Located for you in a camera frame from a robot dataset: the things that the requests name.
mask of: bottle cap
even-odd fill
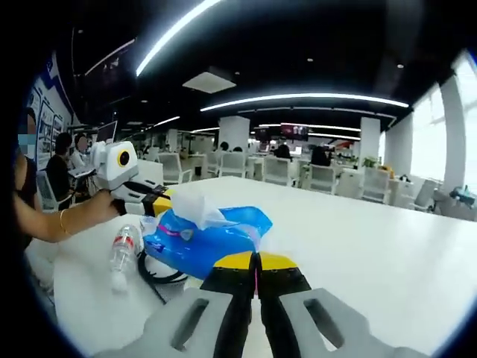
[[[127,292],[127,280],[123,272],[113,271],[111,272],[111,288],[114,292],[124,293]]]

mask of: white tissue paper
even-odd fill
[[[175,216],[193,222],[199,230],[237,224],[227,221],[209,199],[197,192],[174,191],[171,203]]]

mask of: hand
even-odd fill
[[[96,224],[107,222],[119,216],[118,210],[113,206],[113,197],[107,190],[100,190],[91,199],[84,203],[88,215],[95,219]]]

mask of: screen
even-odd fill
[[[96,137],[96,142],[106,142],[106,144],[110,144],[114,142],[114,134],[116,133],[116,125],[118,121],[114,121],[100,127],[98,129],[98,136]]]
[[[270,142],[271,133],[268,128],[258,128],[255,130],[255,139],[260,142]]]
[[[308,127],[302,125],[282,125],[282,135],[287,139],[308,140]]]

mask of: plastic water bottle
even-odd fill
[[[125,225],[116,235],[111,248],[111,287],[115,292],[127,291],[127,279],[137,267],[141,233],[133,225]]]

